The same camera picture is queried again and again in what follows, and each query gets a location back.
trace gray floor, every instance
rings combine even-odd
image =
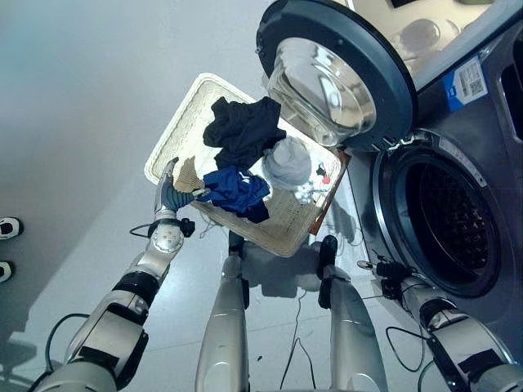
[[[143,165],[195,77],[212,72],[251,96],[264,95],[254,38],[269,3],[26,0],[0,6],[0,216],[25,223],[21,237],[0,243],[0,258],[17,267],[0,286],[0,390],[25,390],[44,368],[43,347],[56,320],[90,312],[143,248],[127,233],[150,219],[154,186]],[[196,210],[183,213],[196,221],[197,233],[203,230]],[[370,277],[355,268],[364,257],[355,218],[345,179],[322,236],[340,238],[338,263],[362,296],[371,296]],[[151,310],[150,343],[126,390],[192,390],[225,251],[219,228],[187,240]],[[316,304],[311,266],[296,259],[269,260],[262,269],[251,264],[253,390],[279,385],[303,288],[299,334],[319,387],[329,386],[329,313]],[[417,375],[399,367],[383,337],[388,325],[416,326],[393,306],[368,303],[390,390],[415,390]],[[62,358],[77,326],[70,321],[58,332],[54,359]],[[413,366],[419,342],[396,341]],[[432,370],[424,390],[442,391],[440,383]],[[300,352],[286,386],[310,386]]]

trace laundry basket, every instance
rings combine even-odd
[[[158,184],[165,164],[178,157],[180,161],[173,171],[175,188],[188,192],[203,187],[203,175],[217,170],[214,157],[220,151],[203,143],[203,132],[214,120],[211,106],[221,96],[227,101],[255,101],[214,74],[200,74],[145,164],[144,172],[148,180]],[[214,207],[211,203],[192,202],[191,205],[260,247],[276,255],[289,257],[300,247],[309,228],[321,213],[329,193],[333,190],[334,179],[340,175],[341,163],[336,155],[283,119],[279,120],[278,127],[285,130],[288,136],[300,139],[311,154],[321,160],[327,176],[333,179],[329,184],[323,185],[316,203],[301,205],[292,192],[271,188],[270,194],[264,198],[270,218],[259,224],[246,218],[238,218],[234,213]],[[263,177],[262,160],[259,159],[250,171]]]

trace laundry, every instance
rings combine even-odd
[[[238,217],[253,223],[269,219],[263,203],[263,197],[269,194],[269,186],[261,177],[228,166],[206,174],[203,182],[210,192],[200,197],[200,202],[211,201],[214,206],[235,212]]]
[[[261,169],[274,188],[290,190],[300,204],[315,203],[331,189],[331,179],[320,156],[291,137],[266,151]]]
[[[294,190],[309,180],[311,156],[299,139],[288,136],[265,154],[264,174],[275,188]]]
[[[214,158],[218,169],[236,166],[247,170],[265,149],[286,137],[286,132],[277,127],[280,105],[269,97],[253,104],[227,102],[221,97],[211,109],[214,121],[205,128],[203,142],[222,147]]]

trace washing machine door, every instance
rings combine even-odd
[[[282,117],[322,145],[384,150],[415,122],[416,91],[401,58],[335,2],[274,2],[261,18],[257,54]]]

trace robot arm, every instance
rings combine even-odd
[[[439,288],[395,262],[359,262],[380,278],[385,297],[398,301],[428,332],[434,363],[452,392],[521,392],[523,368],[481,322],[462,312]]]
[[[121,390],[133,378],[149,337],[143,329],[149,308],[194,222],[178,220],[177,210],[194,195],[172,187],[170,161],[159,181],[150,240],[90,317],[80,327],[65,355],[65,365],[36,391]]]

